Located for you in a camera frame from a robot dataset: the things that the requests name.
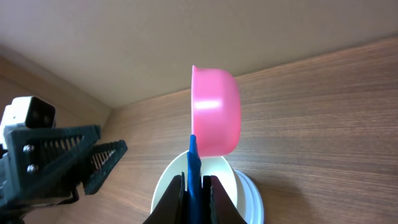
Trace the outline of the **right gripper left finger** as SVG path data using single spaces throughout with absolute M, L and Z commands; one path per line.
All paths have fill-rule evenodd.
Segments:
M 143 224 L 185 223 L 183 201 L 185 197 L 185 176 L 176 175 L 170 181 L 153 212 Z

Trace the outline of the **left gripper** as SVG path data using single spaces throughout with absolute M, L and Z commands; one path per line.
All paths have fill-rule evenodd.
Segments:
M 1 223 L 23 223 L 35 209 L 76 202 L 78 182 L 68 173 L 100 135 L 98 125 L 10 131 L 1 159 Z

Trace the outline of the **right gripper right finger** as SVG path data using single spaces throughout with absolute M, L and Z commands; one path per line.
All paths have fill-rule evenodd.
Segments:
M 202 211 L 204 224 L 246 224 L 215 175 L 203 177 Z

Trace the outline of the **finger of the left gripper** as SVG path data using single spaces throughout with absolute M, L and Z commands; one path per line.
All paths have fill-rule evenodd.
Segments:
M 99 191 L 108 175 L 127 151 L 124 140 L 93 146 L 82 162 L 82 184 L 85 195 Z

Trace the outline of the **pink scoop blue handle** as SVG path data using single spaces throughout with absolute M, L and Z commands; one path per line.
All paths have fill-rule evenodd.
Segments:
M 201 159 L 233 152 L 241 133 L 239 88 L 228 71 L 192 67 L 191 131 L 187 221 L 202 223 Z

